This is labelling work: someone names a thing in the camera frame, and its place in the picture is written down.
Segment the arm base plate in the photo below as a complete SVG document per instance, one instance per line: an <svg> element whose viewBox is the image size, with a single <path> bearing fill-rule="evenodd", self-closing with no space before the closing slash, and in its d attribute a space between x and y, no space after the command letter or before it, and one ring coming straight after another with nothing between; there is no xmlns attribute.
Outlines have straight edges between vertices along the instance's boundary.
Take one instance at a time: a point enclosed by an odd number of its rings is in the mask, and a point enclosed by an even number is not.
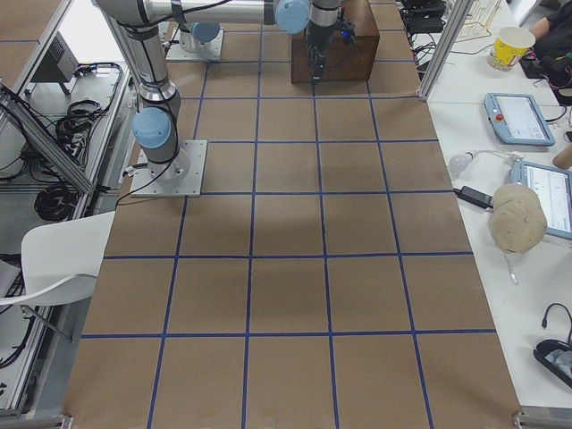
<svg viewBox="0 0 572 429"><path fill-rule="evenodd" d="M191 33L176 30L170 40L166 61L171 63L218 63L221 61L224 28L208 42L200 42Z"/></svg>
<svg viewBox="0 0 572 429"><path fill-rule="evenodd" d="M165 171L165 165L153 164L136 169L130 191L136 198L199 197L206 163L205 139L181 140L179 154ZM139 151L139 164L147 164L147 157Z"/></svg>

